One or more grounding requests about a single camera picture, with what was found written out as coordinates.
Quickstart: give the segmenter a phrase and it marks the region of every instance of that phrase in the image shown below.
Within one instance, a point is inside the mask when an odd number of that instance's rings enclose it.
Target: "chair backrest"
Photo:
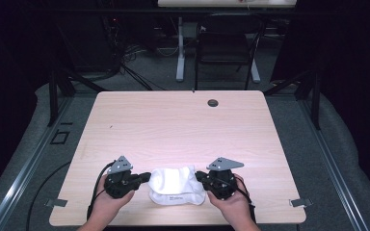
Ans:
[[[197,26],[200,33],[256,34],[263,31],[263,20],[252,13],[212,13],[204,17]]]

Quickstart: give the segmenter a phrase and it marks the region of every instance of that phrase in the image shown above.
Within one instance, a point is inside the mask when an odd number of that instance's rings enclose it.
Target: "white desk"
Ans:
[[[210,107],[209,99],[219,106]],[[97,96],[77,146],[50,223],[81,225],[86,221],[95,180],[108,163],[124,155],[133,173],[158,167],[185,167],[207,172],[218,157],[245,164],[233,172],[245,178],[258,223],[301,223],[303,208],[260,91],[120,91]],[[111,225],[226,224],[206,197],[202,205],[161,206],[142,184]]]
[[[158,6],[163,8],[294,8],[297,0],[158,0]],[[184,80],[185,50],[183,48],[182,18],[178,21],[178,65],[176,81]],[[251,76],[254,83],[260,83],[256,62],[251,66]]]

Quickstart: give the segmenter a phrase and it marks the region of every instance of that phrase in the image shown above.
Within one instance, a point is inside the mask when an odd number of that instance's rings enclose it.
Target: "person's left hand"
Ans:
[[[92,206],[92,214],[89,220],[78,230],[103,230],[117,215],[119,209],[126,205],[134,196],[134,191],[130,191],[123,198],[114,199],[104,192],[104,181],[107,175],[100,178],[97,187],[98,197]]]

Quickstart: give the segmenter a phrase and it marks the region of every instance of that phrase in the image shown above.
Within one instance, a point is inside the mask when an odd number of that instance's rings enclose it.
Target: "person's right hand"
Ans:
[[[246,192],[243,185],[243,178],[234,174],[237,181],[237,187]],[[236,231],[260,230],[251,219],[248,200],[238,191],[226,200],[220,200],[210,191],[207,192],[210,202],[221,210],[224,218]]]

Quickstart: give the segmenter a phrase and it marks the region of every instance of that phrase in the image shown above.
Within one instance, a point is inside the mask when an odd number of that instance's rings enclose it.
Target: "gray carpet floor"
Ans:
[[[261,77],[260,84],[250,84],[250,90],[267,90],[273,85],[270,83],[273,66],[278,55],[280,43],[270,38],[260,42],[256,54],[256,63]],[[183,82],[175,81],[176,54],[162,55],[146,51],[138,52],[129,57],[126,65],[146,78],[146,81],[155,90],[191,90],[194,84],[193,49],[187,48],[185,77]],[[222,74],[226,78],[241,78],[245,76],[245,69],[235,74],[226,69],[206,68],[202,72],[207,76]],[[106,80],[96,83],[107,90],[145,90],[127,73],[120,73]],[[73,157],[80,136],[90,114],[95,93],[80,83],[73,83],[77,89],[76,95],[69,99],[59,94],[60,102],[65,107],[59,123],[53,129],[68,131],[69,136],[65,144],[48,143],[42,152],[42,158],[34,171],[33,176],[23,194],[15,202],[13,209],[4,220],[3,230],[26,230],[28,210],[40,184],[55,169],[67,163]],[[275,122],[281,144],[287,161],[293,173],[299,194],[302,198],[310,198],[314,204],[305,209],[307,219],[297,227],[295,224],[260,224],[262,230],[354,230],[351,220],[337,193],[336,186],[330,179],[322,158],[322,150],[317,142],[311,124],[306,121],[308,114],[301,105],[306,102],[295,100],[291,86],[279,94],[267,96],[266,100]],[[17,174],[25,163],[34,155],[40,141],[47,133],[49,121],[48,86],[43,86],[36,92],[39,102],[33,119],[7,169],[0,179],[0,206],[11,188]],[[321,99],[320,107],[321,133],[326,140],[333,158],[336,161],[342,176],[357,203],[365,223],[370,230],[370,183],[357,165],[357,148],[344,122],[335,111],[332,104],[325,97]],[[50,198],[57,198],[65,179],[67,168],[61,168],[44,185],[38,194],[30,216],[30,230],[75,230],[76,227],[53,227],[49,224],[51,208],[45,206]],[[170,230],[183,230],[184,227],[170,227]],[[120,228],[118,230],[135,230]],[[193,227],[189,230],[220,230],[219,227]]]

